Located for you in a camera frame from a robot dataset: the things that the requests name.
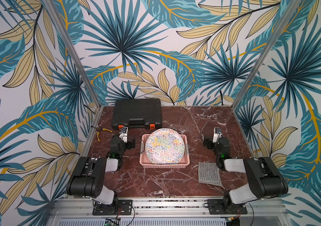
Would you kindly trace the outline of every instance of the black toolbox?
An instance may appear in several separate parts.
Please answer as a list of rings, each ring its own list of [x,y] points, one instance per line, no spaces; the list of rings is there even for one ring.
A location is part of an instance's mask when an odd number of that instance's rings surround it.
[[[160,99],[120,99],[115,102],[112,128],[162,128]]]

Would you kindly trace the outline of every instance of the pink plastic basket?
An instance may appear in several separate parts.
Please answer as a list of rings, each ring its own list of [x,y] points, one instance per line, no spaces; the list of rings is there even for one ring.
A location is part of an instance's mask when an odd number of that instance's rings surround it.
[[[188,166],[190,164],[190,154],[188,152],[188,143],[187,143],[187,137],[184,134],[181,134],[181,137],[183,138],[184,141],[184,146],[185,146],[185,152],[184,152],[184,156],[181,159],[181,161],[178,164],[170,164],[170,165],[156,165],[153,164],[149,161],[147,154],[144,153],[144,146],[145,146],[145,142],[147,141],[148,137],[150,134],[144,134],[142,136],[142,144],[140,147],[140,159],[139,159],[139,163],[143,166],[143,168],[163,168],[163,169],[174,169],[174,168],[180,168],[180,169],[184,169],[186,166]]]

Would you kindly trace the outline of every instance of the wallpaper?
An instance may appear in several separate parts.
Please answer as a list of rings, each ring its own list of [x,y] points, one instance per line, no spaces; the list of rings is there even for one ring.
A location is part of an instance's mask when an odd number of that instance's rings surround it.
[[[102,105],[230,105],[288,2],[69,0],[71,10],[58,9]]]
[[[41,1],[0,0],[0,225],[44,225],[95,111]]]
[[[236,109],[254,153],[286,179],[296,226],[321,225],[321,0],[310,3],[300,18],[302,1],[290,20],[300,27],[285,27]]]

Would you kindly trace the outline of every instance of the pliers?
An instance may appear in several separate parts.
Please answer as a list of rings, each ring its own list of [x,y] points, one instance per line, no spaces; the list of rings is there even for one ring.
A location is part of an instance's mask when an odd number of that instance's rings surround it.
[[[99,125],[97,125],[96,127],[94,127],[94,126],[91,125],[90,127],[96,129],[96,131],[97,131],[96,137],[98,138],[98,141],[100,141],[100,139],[99,139],[99,132],[100,132],[100,131],[109,131],[110,133],[113,133],[112,130],[106,129],[106,128],[102,128],[102,127],[100,127]]]

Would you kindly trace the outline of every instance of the marble tabletop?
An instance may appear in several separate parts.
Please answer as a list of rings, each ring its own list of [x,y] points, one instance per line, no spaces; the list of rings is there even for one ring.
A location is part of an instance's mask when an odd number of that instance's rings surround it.
[[[103,128],[111,129],[114,107],[104,107],[99,120]],[[214,127],[221,127],[231,142],[231,156],[249,158],[251,153],[241,134],[239,125],[230,107],[162,107],[163,128],[171,128],[185,134],[190,152],[190,164],[185,169],[144,169],[139,163],[141,137],[152,133],[150,129],[130,129],[128,139],[136,138],[136,148],[127,150],[123,166],[119,171],[105,175],[104,185],[116,191],[120,197],[154,196],[218,196],[227,190],[247,183],[245,174],[220,171],[222,184],[219,186],[198,183],[198,163],[215,162],[212,150],[203,147],[203,136],[212,136]],[[94,136],[89,157],[104,157],[109,151],[114,133],[102,131],[98,141]]]

